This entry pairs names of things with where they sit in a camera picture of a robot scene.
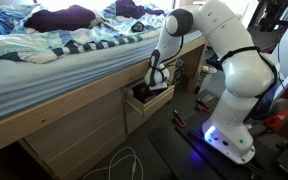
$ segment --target wooden drawer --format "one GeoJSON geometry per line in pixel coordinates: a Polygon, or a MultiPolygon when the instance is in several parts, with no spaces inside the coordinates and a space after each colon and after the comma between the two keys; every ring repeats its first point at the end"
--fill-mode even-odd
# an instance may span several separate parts
{"type": "Polygon", "coordinates": [[[139,111],[127,103],[125,103],[125,112],[128,134],[132,133],[146,121],[142,118],[142,114],[139,111]]]}
{"type": "Polygon", "coordinates": [[[121,95],[120,90],[115,91],[24,139],[43,161],[49,162],[64,149],[121,114],[121,95]]]}
{"type": "Polygon", "coordinates": [[[113,149],[120,145],[124,140],[125,132],[121,131],[116,136],[112,137],[108,142],[103,143],[103,145],[97,151],[86,157],[72,170],[68,171],[63,176],[60,176],[60,179],[79,179],[84,174],[86,174],[92,167],[94,167],[99,161],[101,161],[105,156],[107,156],[113,149]]]}
{"type": "Polygon", "coordinates": [[[109,143],[112,138],[124,132],[123,122],[123,114],[120,114],[103,123],[97,130],[75,142],[49,161],[46,161],[46,164],[58,177],[63,177],[79,166],[85,159],[94,159],[92,156],[104,157],[99,150],[109,143]]]}
{"type": "Polygon", "coordinates": [[[172,99],[174,94],[174,85],[170,85],[166,90],[160,93],[158,96],[151,99],[149,102],[143,104],[135,97],[125,93],[125,101],[127,104],[136,109],[140,114],[142,119],[145,121],[152,116],[159,108],[161,108],[165,103],[172,99]]]}

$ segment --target blanket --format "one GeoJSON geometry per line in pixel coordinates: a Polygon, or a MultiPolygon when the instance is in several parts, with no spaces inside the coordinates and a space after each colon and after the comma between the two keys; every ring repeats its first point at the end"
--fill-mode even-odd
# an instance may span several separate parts
{"type": "Polygon", "coordinates": [[[145,34],[162,27],[165,19],[165,15],[145,15],[140,19],[119,17],[110,22],[101,23],[92,29],[55,30],[28,34],[23,24],[30,15],[32,15],[32,12],[19,20],[13,30],[13,32],[16,32],[15,34],[0,35],[0,59],[47,63],[67,54],[135,43],[153,38],[145,34]],[[131,31],[131,27],[137,21],[142,22],[145,28],[142,32],[134,33],[131,31]]]}
{"type": "Polygon", "coordinates": [[[132,0],[116,0],[114,3],[106,7],[103,11],[106,18],[115,18],[116,16],[132,17],[139,19],[144,14],[161,15],[164,12],[161,9],[152,9],[146,6],[136,6],[132,0]]]}

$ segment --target black strap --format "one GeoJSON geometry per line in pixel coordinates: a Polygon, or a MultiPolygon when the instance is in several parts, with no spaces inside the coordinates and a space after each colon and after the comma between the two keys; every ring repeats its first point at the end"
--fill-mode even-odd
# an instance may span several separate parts
{"type": "Polygon", "coordinates": [[[261,54],[261,49],[257,46],[249,46],[249,47],[244,47],[244,48],[240,48],[240,49],[236,49],[234,51],[229,51],[227,52],[227,54],[225,54],[221,59],[220,59],[220,63],[223,64],[223,62],[229,58],[229,57],[232,57],[234,56],[235,54],[237,53],[240,53],[240,52],[244,52],[244,51],[251,51],[251,50],[256,50],[260,56],[260,58],[265,62],[265,64],[271,69],[271,71],[273,72],[274,74],[274,82],[262,93],[262,94],[259,94],[257,95],[255,98],[259,98],[259,99],[262,99],[263,96],[268,92],[270,91],[276,84],[277,82],[277,70],[275,68],[275,66],[273,64],[271,64],[270,62],[268,62],[261,54]]]}
{"type": "Polygon", "coordinates": [[[162,68],[162,69],[159,69],[159,68],[157,68],[157,67],[153,67],[153,66],[151,65],[151,63],[149,63],[149,65],[150,65],[150,67],[151,67],[153,70],[156,70],[156,71],[158,71],[158,72],[161,73],[161,75],[162,75],[162,80],[164,81],[165,76],[164,76],[164,74],[163,74],[163,70],[166,69],[166,67],[164,67],[164,68],[162,68]]]}
{"type": "Polygon", "coordinates": [[[227,52],[221,59],[220,59],[220,64],[223,64],[223,62],[229,58],[229,57],[232,57],[234,56],[235,54],[237,53],[240,53],[240,52],[244,52],[244,51],[251,51],[251,50],[256,50],[257,52],[261,52],[261,49],[257,46],[249,46],[249,47],[243,47],[243,48],[239,48],[239,49],[236,49],[234,51],[229,51],[227,52]]]}

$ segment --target bedsheet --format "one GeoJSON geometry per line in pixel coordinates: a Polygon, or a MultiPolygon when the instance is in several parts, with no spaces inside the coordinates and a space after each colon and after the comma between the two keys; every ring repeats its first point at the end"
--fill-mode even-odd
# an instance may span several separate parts
{"type": "Polygon", "coordinates": [[[136,43],[152,38],[145,34],[161,28],[166,17],[166,14],[145,14],[139,19],[117,17],[93,28],[28,33],[23,26],[25,21],[34,13],[46,9],[47,7],[42,5],[0,6],[0,13],[7,14],[16,21],[12,34],[0,35],[0,59],[42,64],[60,59],[67,54],[136,43]],[[143,31],[131,31],[136,22],[144,24],[143,31]]]}
{"type": "MultiPolygon", "coordinates": [[[[0,60],[0,120],[149,58],[159,30],[151,33],[155,38],[67,55],[47,64],[0,60]]],[[[187,34],[184,43],[201,35],[199,31],[187,34]]]]}

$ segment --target mattress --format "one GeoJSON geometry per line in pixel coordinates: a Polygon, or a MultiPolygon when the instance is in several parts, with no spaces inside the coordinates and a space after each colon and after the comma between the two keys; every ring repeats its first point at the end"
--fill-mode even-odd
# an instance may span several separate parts
{"type": "MultiPolygon", "coordinates": [[[[109,49],[67,55],[47,64],[0,60],[0,120],[150,57],[154,38],[109,49]]],[[[184,43],[201,36],[184,37],[184,43]]]]}

